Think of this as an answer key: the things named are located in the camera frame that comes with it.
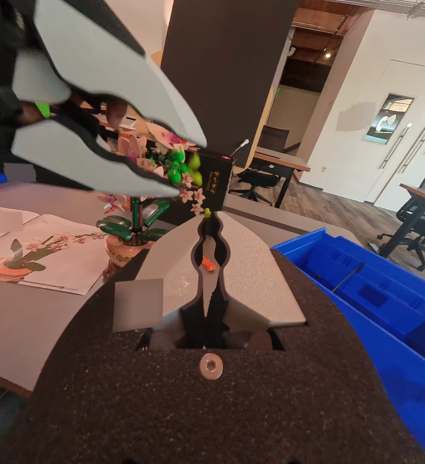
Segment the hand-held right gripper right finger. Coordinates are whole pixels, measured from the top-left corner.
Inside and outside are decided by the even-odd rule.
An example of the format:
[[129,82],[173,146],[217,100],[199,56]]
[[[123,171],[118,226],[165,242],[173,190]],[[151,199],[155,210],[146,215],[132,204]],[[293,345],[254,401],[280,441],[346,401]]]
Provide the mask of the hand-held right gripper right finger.
[[267,244],[224,212],[213,213],[209,224],[220,271],[205,317],[206,347],[225,348],[241,335],[305,324]]

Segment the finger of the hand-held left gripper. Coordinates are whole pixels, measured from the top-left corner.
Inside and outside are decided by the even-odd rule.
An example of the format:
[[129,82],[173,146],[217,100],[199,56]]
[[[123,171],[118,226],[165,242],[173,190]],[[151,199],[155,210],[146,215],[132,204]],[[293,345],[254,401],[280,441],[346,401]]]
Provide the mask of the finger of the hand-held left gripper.
[[190,106],[105,1],[13,1],[36,40],[12,78],[20,101],[59,103],[70,89],[127,102],[138,114],[206,147]]
[[18,128],[11,152],[99,193],[174,198],[180,192],[162,177],[103,148],[66,115]]

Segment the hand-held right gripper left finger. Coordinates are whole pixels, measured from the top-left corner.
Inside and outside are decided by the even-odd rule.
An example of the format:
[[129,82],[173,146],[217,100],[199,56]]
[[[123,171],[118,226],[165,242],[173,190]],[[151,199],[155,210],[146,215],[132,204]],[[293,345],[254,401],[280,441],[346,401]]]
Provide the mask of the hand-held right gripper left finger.
[[152,328],[167,333],[178,348],[204,348],[204,287],[200,270],[204,241],[204,216],[195,216],[152,245],[136,276],[137,281],[163,281],[162,320]]

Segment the toy brick orchid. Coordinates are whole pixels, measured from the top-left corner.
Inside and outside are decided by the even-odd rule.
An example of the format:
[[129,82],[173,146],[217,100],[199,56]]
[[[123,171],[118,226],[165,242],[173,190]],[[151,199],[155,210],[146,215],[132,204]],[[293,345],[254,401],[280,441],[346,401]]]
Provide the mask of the toy brick orchid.
[[[194,147],[198,150],[195,143],[182,139],[162,126],[144,123],[142,129],[119,133],[116,154],[127,157],[138,167],[153,173],[154,162],[147,159],[146,154],[148,148],[156,143],[169,149],[181,145],[182,148]],[[107,235],[105,247],[110,261],[103,277],[108,279],[140,251],[151,248],[167,230],[153,227],[157,219],[143,217],[143,202],[153,197],[98,194],[98,198],[104,204],[105,218],[100,219],[96,226]]]

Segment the green toy brick bud stem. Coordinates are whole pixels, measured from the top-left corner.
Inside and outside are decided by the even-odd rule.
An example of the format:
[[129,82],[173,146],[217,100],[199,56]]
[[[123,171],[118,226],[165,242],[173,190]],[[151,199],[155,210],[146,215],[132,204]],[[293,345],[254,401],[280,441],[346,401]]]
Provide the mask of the green toy brick bud stem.
[[200,156],[193,152],[190,157],[181,149],[174,149],[167,155],[168,180],[172,184],[191,187],[192,185],[200,188],[203,185],[203,177],[200,172]]

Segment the person's left hand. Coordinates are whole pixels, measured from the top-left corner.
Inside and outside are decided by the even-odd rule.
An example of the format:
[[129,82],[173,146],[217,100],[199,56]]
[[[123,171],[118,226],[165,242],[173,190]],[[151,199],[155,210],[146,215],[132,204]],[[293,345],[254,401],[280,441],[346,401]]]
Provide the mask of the person's left hand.
[[[127,113],[128,103],[116,97],[108,97],[104,102],[107,108],[106,118],[109,126],[118,129],[120,123]],[[29,125],[45,119],[39,108],[34,102],[22,101],[22,112],[15,116],[19,125]]]

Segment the black product box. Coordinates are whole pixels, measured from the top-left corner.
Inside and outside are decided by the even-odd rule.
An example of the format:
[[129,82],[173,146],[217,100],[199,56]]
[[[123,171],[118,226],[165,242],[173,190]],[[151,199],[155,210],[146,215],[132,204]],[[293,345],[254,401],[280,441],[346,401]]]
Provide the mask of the black product box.
[[199,170],[203,177],[203,185],[200,188],[194,185],[188,188],[173,184],[179,190],[178,195],[166,199],[146,199],[143,202],[143,217],[153,217],[166,223],[180,225],[193,217],[203,216],[205,208],[209,208],[211,212],[221,210],[232,176],[233,160],[194,147],[182,148],[181,145],[176,145],[169,149],[156,143],[148,148],[146,157],[154,162],[152,172],[163,175],[167,181],[167,155],[174,149],[183,150],[188,158],[193,152],[200,156]]

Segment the thin black rod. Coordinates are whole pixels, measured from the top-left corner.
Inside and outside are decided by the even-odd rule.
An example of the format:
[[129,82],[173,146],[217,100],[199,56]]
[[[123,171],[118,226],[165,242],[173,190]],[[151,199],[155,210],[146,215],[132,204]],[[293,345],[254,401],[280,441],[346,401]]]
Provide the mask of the thin black rod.
[[339,282],[333,289],[332,293],[335,293],[345,282],[349,280],[350,277],[354,276],[357,272],[359,272],[366,263],[360,263],[353,271],[351,271],[341,282]]

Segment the orchid instruction booklet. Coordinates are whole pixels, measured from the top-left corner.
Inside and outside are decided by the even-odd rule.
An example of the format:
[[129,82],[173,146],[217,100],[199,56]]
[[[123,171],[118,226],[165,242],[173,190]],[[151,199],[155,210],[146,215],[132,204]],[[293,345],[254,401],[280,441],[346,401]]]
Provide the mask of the orchid instruction booklet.
[[51,214],[21,213],[23,228],[0,232],[0,282],[86,295],[108,264],[107,233]]

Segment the dark brown pillar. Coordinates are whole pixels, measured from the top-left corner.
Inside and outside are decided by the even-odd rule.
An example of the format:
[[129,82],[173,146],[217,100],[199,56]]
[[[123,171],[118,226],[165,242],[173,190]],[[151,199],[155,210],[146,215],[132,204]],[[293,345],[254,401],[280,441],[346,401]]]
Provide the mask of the dark brown pillar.
[[270,102],[297,0],[176,0],[161,69],[195,113],[207,149],[225,156],[245,140],[248,167]]

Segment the door window sign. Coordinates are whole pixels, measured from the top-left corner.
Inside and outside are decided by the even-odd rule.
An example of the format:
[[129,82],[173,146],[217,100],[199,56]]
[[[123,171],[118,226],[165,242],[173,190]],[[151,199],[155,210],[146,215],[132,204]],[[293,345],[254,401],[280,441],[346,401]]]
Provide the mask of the door window sign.
[[414,97],[388,94],[363,139],[386,145],[413,102]]

